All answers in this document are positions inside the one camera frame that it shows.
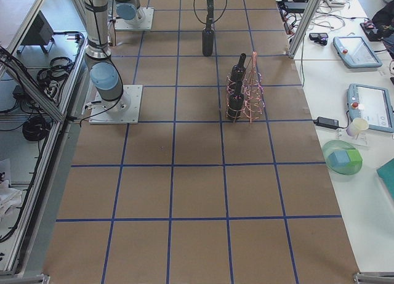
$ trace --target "green bowl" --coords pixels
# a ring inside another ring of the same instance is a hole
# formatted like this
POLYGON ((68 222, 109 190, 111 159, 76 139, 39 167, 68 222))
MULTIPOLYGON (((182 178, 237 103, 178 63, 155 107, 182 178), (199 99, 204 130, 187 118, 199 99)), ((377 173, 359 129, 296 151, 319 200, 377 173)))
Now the green bowl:
POLYGON ((363 166, 363 159, 357 148, 345 141, 330 140, 323 145, 322 150, 328 168, 339 174, 353 175, 363 166))

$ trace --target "tablet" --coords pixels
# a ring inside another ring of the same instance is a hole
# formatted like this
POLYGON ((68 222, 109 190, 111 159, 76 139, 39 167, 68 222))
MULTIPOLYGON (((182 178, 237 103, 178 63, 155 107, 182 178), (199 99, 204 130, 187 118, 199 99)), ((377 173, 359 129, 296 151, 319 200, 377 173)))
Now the tablet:
POLYGON ((348 92, 350 119, 363 118, 369 128, 384 132, 394 132, 393 108, 388 90, 361 84, 351 84, 348 92))
POLYGON ((349 68, 382 66, 382 62, 362 36, 336 36, 333 45, 349 68))

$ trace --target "brown tiled surface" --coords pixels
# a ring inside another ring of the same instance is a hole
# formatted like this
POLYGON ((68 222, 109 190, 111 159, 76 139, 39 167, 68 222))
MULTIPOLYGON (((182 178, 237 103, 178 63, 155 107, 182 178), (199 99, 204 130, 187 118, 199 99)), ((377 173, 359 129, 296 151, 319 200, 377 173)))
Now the brown tiled surface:
MULTIPOLYGON (((140 122, 83 123, 44 269, 51 282, 353 283, 273 0, 229 0, 212 57, 201 54, 193 0, 141 2, 156 9, 152 31, 119 32, 111 48, 124 82, 144 85, 140 122), (253 49, 266 110, 231 123, 226 77, 253 49)), ((218 16, 225 3, 215 3, 218 16)), ((205 19, 204 0, 196 8, 205 19)))

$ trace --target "green block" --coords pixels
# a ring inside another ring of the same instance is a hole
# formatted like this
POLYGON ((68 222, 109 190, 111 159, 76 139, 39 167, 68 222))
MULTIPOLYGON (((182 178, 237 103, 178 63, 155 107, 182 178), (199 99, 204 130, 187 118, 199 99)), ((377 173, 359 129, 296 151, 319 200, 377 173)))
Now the green block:
POLYGON ((383 179, 388 192, 394 199, 394 159, 380 167, 377 174, 383 179))
POLYGON ((361 157, 358 150, 346 150, 346 152, 350 159, 350 162, 347 166, 354 166, 363 162, 363 158, 361 157))

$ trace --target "paper cup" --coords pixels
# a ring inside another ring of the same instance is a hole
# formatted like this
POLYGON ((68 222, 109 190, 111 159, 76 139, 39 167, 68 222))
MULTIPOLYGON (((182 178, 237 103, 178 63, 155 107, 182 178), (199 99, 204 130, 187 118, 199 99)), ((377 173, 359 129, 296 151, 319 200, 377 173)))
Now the paper cup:
POLYGON ((346 129, 347 135, 356 137, 360 132, 369 128, 368 121, 363 118, 355 118, 346 129))

